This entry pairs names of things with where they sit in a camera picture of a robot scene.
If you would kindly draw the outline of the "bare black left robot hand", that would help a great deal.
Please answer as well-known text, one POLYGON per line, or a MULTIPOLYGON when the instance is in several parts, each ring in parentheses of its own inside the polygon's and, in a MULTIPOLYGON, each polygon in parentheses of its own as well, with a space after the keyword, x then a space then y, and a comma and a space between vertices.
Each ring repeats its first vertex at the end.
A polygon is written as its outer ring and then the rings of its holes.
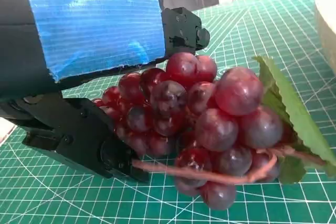
POLYGON ((146 183, 138 156, 87 98, 62 91, 209 44, 198 16, 162 0, 1 0, 1 117, 23 144, 73 169, 146 183))

